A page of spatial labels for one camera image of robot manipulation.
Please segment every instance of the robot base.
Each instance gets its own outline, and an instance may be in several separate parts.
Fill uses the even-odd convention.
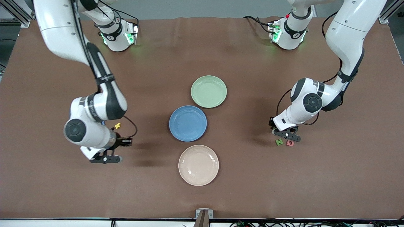
[[[124,51],[132,44],[136,45],[137,34],[139,32],[138,25],[132,22],[127,22],[122,19],[120,23],[122,24],[122,32],[114,41],[110,41],[108,38],[104,37],[104,35],[101,35],[104,39],[104,44],[115,52]]]
[[[299,38],[292,39],[290,35],[285,31],[285,21],[286,18],[284,17],[280,20],[274,21],[274,23],[268,23],[268,30],[275,33],[269,34],[269,40],[276,43],[282,49],[293,50],[297,48],[301,42],[303,42],[303,38],[306,32],[304,32],[302,35],[299,35]]]

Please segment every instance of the metal frame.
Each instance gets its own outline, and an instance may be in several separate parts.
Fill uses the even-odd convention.
[[[34,12],[28,14],[14,0],[0,0],[0,5],[3,6],[16,20],[21,23],[21,27],[29,27],[31,20],[35,19]],[[15,20],[7,20],[4,22],[11,23],[13,21]]]
[[[379,22],[381,24],[388,24],[388,19],[400,9],[400,7],[404,4],[404,0],[395,0],[393,1],[383,12],[381,12],[379,16]]]
[[[0,76],[3,76],[4,71],[6,71],[6,66],[0,63]]]

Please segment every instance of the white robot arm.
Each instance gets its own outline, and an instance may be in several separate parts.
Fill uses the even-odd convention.
[[[332,85],[309,78],[295,83],[290,94],[292,104],[271,119],[274,134],[287,137],[290,129],[304,123],[320,110],[336,109],[358,73],[364,55],[363,41],[375,23],[386,0],[345,0],[326,33],[330,49],[341,59],[342,66]],[[288,138],[299,141],[293,136]]]
[[[303,42],[304,35],[313,18],[311,6],[325,4],[334,0],[288,0],[292,5],[289,15],[275,21],[269,28],[271,42],[276,43],[280,48],[293,50]]]
[[[94,0],[81,0],[81,2],[97,2]],[[138,25],[132,22],[127,22],[122,18],[117,18],[114,12],[104,5],[99,3],[96,8],[93,7],[80,7],[79,11],[84,15],[90,17],[95,25],[100,29],[101,36],[104,39],[104,43],[112,51],[126,50],[130,45],[136,43]]]
[[[130,146],[132,141],[121,138],[102,122],[122,118],[127,103],[101,52],[82,32],[78,9],[84,2],[88,10],[98,5],[97,0],[35,0],[34,7],[48,49],[59,57],[88,65],[98,88],[96,93],[73,100],[64,127],[65,137],[81,146],[80,150],[91,162],[120,162],[120,156],[108,156],[107,150]]]

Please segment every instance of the green led light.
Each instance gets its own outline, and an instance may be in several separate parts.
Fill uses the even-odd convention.
[[[102,37],[102,39],[104,40],[104,44],[105,44],[105,45],[108,45],[108,44],[107,44],[107,41],[105,41],[105,37],[104,37],[104,35],[103,35],[102,33],[101,33],[101,37]]]
[[[274,34],[274,42],[277,42],[279,40],[280,35],[282,35],[281,29],[278,29],[278,32]]]
[[[127,34],[127,33],[125,33],[125,35],[126,35],[126,39],[128,40],[128,43],[132,44],[134,42],[133,36],[131,34]]]
[[[300,42],[303,42],[303,38],[304,38],[304,35],[305,35],[305,34],[306,34],[306,32],[303,33],[302,39],[300,39]]]

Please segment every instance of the beige plate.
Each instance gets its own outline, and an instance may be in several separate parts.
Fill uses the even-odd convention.
[[[213,181],[219,171],[219,160],[215,152],[204,145],[187,148],[179,158],[179,173],[188,184],[207,185]]]

